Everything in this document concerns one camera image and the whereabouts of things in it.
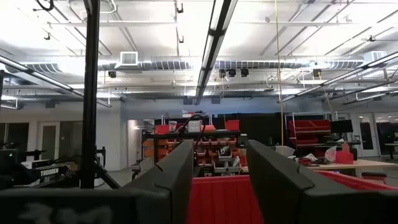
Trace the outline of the glass door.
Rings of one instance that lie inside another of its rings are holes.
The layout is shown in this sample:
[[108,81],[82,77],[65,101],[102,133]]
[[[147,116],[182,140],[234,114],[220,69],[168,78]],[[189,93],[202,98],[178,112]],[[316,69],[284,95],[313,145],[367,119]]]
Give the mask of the glass door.
[[358,114],[358,131],[361,141],[361,157],[378,157],[379,141],[377,127],[372,113]]

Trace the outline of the clear plastic bag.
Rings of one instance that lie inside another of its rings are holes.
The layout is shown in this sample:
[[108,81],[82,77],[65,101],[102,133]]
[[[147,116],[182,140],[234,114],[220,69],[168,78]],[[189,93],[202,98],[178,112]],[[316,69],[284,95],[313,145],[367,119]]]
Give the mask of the clear plastic bag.
[[325,160],[331,163],[336,161],[336,146],[330,147],[325,151]]

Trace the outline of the shelf with orange bins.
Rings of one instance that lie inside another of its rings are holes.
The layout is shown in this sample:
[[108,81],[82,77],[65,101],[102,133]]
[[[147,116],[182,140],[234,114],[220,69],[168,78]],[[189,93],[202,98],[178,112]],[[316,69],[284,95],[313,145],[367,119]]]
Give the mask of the shelf with orange bins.
[[162,119],[153,131],[144,131],[142,152],[159,162],[186,140],[193,141],[195,177],[238,175],[246,165],[245,153],[239,148],[243,140],[240,122],[218,121],[200,113],[182,121]]

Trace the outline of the black computer monitor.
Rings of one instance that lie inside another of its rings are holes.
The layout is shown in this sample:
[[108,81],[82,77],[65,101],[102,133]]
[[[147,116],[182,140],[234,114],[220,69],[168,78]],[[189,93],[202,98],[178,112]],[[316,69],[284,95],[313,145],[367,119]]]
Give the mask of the black computer monitor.
[[330,128],[332,133],[352,133],[353,125],[350,119],[331,121]]

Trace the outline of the small red container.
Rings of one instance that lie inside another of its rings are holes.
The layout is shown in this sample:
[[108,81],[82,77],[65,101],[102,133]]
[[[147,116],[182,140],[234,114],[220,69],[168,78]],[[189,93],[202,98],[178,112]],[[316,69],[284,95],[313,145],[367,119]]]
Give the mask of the small red container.
[[337,164],[353,164],[354,155],[349,150],[349,144],[343,143],[341,150],[336,152],[335,162]]

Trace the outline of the long ceiling light fixture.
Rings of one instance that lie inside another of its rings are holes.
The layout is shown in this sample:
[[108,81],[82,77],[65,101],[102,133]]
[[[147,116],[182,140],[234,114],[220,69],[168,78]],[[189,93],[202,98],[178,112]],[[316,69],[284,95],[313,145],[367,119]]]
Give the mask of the long ceiling light fixture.
[[49,83],[49,84],[51,84],[51,85],[53,85],[55,87],[61,88],[61,89],[65,90],[65,91],[68,91],[70,93],[73,93],[73,94],[75,94],[77,96],[80,96],[80,97],[84,98],[84,93],[83,92],[78,91],[77,89],[74,89],[74,88],[72,88],[71,86],[69,86],[67,84],[64,84],[64,83],[62,83],[62,82],[60,82],[60,81],[58,81],[58,80],[56,80],[54,78],[48,77],[48,76],[46,76],[46,75],[44,75],[42,73],[36,72],[35,70],[30,69],[29,67],[26,67],[25,65],[22,65],[22,64],[20,64],[18,62],[15,62],[15,61],[13,61],[11,59],[8,59],[6,57],[3,57],[1,55],[0,55],[0,63],[3,63],[3,64],[5,64],[5,65],[7,65],[9,67],[12,67],[12,68],[22,72],[22,73],[26,73],[26,74],[34,77],[34,78],[38,78],[39,80],[45,81],[45,82],[47,82],[47,83]]
[[358,68],[355,68],[354,70],[352,70],[350,72],[344,73],[344,74],[342,74],[340,76],[337,76],[335,78],[332,78],[330,80],[326,80],[326,81],[324,81],[324,82],[322,82],[322,83],[320,83],[318,85],[315,85],[315,86],[313,86],[311,88],[308,88],[308,89],[306,89],[304,91],[298,92],[298,93],[293,94],[293,95],[289,95],[289,96],[287,96],[285,98],[281,98],[277,102],[278,103],[283,103],[283,102],[289,101],[289,100],[291,100],[293,98],[305,95],[305,94],[310,93],[312,91],[315,91],[315,90],[317,90],[319,88],[322,88],[322,87],[337,83],[337,82],[339,82],[341,80],[344,80],[345,78],[348,78],[348,77],[350,77],[352,75],[355,75],[357,73],[360,73],[360,72],[363,72],[365,70],[368,70],[370,68],[376,68],[376,67],[378,67],[380,65],[384,65],[387,62],[390,62],[390,61],[395,60],[397,58],[398,58],[398,51],[396,51],[396,52],[394,52],[392,54],[386,55],[386,56],[384,56],[382,58],[379,58],[379,59],[377,59],[377,60],[375,60],[373,62],[369,62],[369,63],[367,63],[365,65],[362,65],[362,66],[360,66]]
[[214,0],[208,25],[205,49],[198,76],[194,104],[199,105],[204,96],[211,72],[220,52],[226,31],[238,0]]

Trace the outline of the wooden work table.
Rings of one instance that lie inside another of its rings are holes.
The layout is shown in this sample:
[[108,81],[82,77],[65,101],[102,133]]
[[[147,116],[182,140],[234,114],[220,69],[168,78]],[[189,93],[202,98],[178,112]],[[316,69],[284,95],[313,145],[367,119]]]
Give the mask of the wooden work table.
[[363,168],[391,168],[398,167],[398,164],[380,161],[369,161],[358,159],[352,164],[320,164],[307,166],[311,170],[342,170],[342,169],[363,169]]

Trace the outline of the black diagonal frame brace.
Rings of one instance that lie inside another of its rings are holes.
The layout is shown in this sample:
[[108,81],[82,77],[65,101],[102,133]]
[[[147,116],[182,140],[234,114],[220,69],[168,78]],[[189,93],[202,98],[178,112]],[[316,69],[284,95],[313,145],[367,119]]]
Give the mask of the black diagonal frame brace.
[[121,186],[97,162],[93,163],[95,174],[102,179],[111,189],[120,189]]

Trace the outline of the large red plastic bin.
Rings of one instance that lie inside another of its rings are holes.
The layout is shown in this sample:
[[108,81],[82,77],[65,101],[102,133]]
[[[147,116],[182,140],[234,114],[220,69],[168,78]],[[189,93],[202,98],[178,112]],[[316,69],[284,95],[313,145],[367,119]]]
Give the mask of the large red plastic bin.
[[281,224],[264,219],[249,176],[193,180],[187,224]]

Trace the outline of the black vertical frame post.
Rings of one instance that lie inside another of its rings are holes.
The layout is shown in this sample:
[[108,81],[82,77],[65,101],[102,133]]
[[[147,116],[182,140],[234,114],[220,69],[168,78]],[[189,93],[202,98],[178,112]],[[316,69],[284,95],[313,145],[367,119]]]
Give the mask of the black vertical frame post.
[[84,0],[84,3],[87,12],[87,27],[80,187],[82,189],[92,189],[95,182],[94,159],[96,151],[96,92],[98,78],[100,0]]

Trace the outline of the red stool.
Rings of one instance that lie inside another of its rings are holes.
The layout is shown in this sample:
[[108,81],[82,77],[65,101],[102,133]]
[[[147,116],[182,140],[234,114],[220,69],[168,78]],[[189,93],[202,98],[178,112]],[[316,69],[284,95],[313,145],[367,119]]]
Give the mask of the red stool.
[[361,177],[363,179],[381,181],[384,184],[387,184],[386,181],[387,175],[382,172],[362,172]]

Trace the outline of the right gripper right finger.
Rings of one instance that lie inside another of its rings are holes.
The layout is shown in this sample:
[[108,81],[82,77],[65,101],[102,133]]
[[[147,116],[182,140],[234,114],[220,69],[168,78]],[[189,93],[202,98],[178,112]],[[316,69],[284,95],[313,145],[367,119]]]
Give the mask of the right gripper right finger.
[[251,184],[266,224],[345,224],[350,207],[341,200],[352,189],[247,141]]

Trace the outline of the white door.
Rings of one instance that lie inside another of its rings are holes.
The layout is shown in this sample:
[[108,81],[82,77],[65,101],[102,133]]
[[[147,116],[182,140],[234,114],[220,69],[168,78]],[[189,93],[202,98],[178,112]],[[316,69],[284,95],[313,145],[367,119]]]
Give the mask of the white door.
[[39,123],[37,149],[41,159],[58,159],[60,146],[60,122]]

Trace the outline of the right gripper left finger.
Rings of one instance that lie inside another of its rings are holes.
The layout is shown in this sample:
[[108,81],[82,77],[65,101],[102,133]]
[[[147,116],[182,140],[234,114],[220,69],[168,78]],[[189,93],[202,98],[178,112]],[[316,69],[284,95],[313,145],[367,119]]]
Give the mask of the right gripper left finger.
[[193,140],[184,140],[123,186],[129,206],[123,224],[185,224],[193,179]]

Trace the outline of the ribbed ceiling air duct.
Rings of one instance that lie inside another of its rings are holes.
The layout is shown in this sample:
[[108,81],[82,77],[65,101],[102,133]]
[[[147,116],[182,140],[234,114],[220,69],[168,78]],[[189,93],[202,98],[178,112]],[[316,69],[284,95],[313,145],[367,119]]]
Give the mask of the ribbed ceiling air duct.
[[[348,57],[282,57],[265,60],[217,59],[213,68],[218,69],[301,69],[325,68],[332,70],[356,68],[365,63],[361,56]],[[47,73],[71,73],[74,68],[84,68],[84,62],[77,58],[60,58],[54,61],[22,62],[26,67]],[[134,64],[121,64],[115,60],[100,60],[99,71],[154,71],[154,70],[194,70],[201,63],[194,59],[168,58],[146,60]]]

